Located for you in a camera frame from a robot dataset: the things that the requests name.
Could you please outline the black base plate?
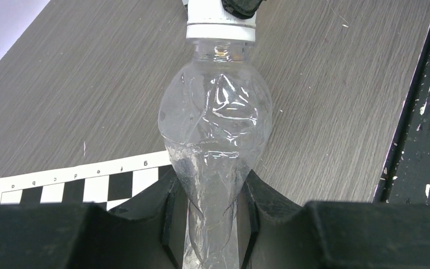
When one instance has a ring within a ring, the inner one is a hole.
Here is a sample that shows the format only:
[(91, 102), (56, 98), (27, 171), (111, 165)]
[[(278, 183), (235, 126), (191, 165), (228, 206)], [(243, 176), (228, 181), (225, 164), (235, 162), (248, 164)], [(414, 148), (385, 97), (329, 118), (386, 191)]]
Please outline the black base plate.
[(430, 26), (373, 201), (430, 205)]

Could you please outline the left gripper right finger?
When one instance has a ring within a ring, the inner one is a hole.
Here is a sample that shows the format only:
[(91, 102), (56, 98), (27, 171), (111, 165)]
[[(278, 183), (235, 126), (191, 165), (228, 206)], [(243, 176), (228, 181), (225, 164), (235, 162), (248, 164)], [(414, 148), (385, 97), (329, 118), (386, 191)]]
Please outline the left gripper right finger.
[(430, 206), (311, 201), (249, 173), (239, 194), (241, 268), (430, 268)]

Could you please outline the black white chessboard mat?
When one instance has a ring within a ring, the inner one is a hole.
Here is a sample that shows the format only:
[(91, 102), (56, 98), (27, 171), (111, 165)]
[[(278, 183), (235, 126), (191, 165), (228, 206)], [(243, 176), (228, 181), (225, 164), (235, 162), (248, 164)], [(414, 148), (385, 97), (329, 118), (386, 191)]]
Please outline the black white chessboard mat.
[(0, 178), (0, 205), (96, 203), (121, 205), (171, 168), (166, 151)]

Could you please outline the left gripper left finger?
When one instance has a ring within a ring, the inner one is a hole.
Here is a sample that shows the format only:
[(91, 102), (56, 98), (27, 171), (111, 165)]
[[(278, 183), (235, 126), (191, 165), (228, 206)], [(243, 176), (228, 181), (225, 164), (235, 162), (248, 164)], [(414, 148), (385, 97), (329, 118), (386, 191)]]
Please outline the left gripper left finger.
[(179, 268), (180, 184), (172, 169), (106, 210), (0, 205), (0, 268)]

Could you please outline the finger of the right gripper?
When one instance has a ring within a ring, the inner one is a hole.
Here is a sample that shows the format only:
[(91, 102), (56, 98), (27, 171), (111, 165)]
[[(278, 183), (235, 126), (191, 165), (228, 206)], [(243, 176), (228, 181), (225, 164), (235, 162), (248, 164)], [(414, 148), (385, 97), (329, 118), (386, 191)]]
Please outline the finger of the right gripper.
[(242, 20), (253, 18), (262, 2), (263, 0), (221, 0), (225, 11)]

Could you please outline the clear bottle blue cap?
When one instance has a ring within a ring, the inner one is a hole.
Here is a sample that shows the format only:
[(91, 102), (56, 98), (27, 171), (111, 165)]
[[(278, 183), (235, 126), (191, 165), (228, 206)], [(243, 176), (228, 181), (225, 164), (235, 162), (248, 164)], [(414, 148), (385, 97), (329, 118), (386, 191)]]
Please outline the clear bottle blue cap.
[(167, 87), (158, 128), (189, 199), (188, 231), (200, 268), (238, 268), (236, 200), (272, 130), (272, 98), (247, 59), (253, 30), (187, 26), (191, 61)]

